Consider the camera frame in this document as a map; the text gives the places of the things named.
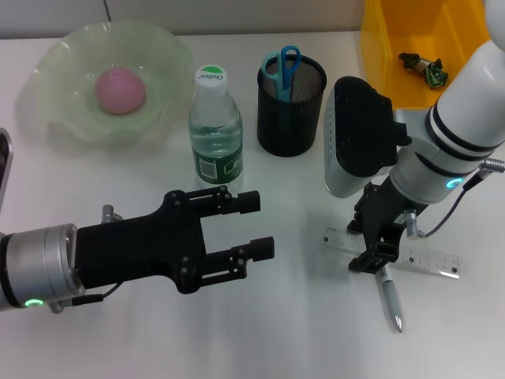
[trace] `white table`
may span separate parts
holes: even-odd
[[[182,39],[195,53],[195,67],[216,63],[229,74],[244,119],[244,190],[259,190],[262,200],[261,212],[206,219],[208,251],[273,235],[275,259],[251,263],[246,280],[194,295],[152,277],[125,283],[104,303],[58,316],[47,307],[2,313],[2,377],[503,377],[505,178],[493,175],[439,233],[417,242],[459,255],[460,280],[393,271],[405,317],[404,333],[394,333],[374,276],[348,272],[348,257],[321,247],[321,230],[345,227],[360,197],[338,200],[325,190],[321,124],[314,146],[296,158],[272,156],[256,140],[256,72],[263,56],[298,45],[326,69],[325,104],[339,77],[364,74],[359,34]],[[70,155],[26,133],[36,121],[29,124],[17,97],[54,41],[0,41],[0,126],[16,150],[0,230],[96,224],[106,203],[125,218],[141,216],[157,209],[169,190],[194,190],[185,121],[149,153]],[[496,157],[505,158],[505,149]],[[435,226],[458,192],[429,207],[420,228]]]

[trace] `robotic arm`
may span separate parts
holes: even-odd
[[[12,158],[9,135],[0,129],[0,206]],[[244,279],[249,259],[274,257],[274,239],[207,253],[200,219],[259,210],[257,191],[232,197],[220,186],[169,192],[157,211],[130,220],[106,205],[100,225],[77,229],[67,224],[1,235],[0,310],[47,304],[60,313],[66,306],[101,302],[110,293],[84,295],[87,288],[118,287],[153,275],[172,279],[182,294]]]
[[[489,156],[505,141],[505,2],[488,0],[492,40],[482,45],[429,109],[397,110],[355,77],[337,81],[325,116],[325,180],[330,193],[348,197],[364,187],[348,231],[364,235],[367,250],[350,262],[376,273],[398,259],[407,227],[410,238],[426,235],[416,219],[480,169],[463,193],[505,163]],[[381,186],[370,180],[389,173]],[[452,213],[462,195],[452,208]]]

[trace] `bottle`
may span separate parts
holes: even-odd
[[[222,67],[204,66],[196,72],[189,136],[200,184],[237,189],[242,177],[242,118],[227,91]]]

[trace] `ruler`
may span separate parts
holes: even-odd
[[[365,240],[361,233],[331,227],[324,229],[323,243],[326,247],[355,256],[359,256],[366,250]],[[459,259],[455,255],[405,246],[400,246],[399,250],[398,260],[390,263],[395,268],[459,279]]]

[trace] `silver pen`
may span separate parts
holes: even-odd
[[[400,303],[398,301],[398,294],[396,293],[395,283],[391,277],[389,265],[385,265],[380,269],[380,279],[382,280],[382,288],[384,297],[387,304],[387,312],[393,322],[393,325],[401,333],[403,331],[403,316],[400,310]]]

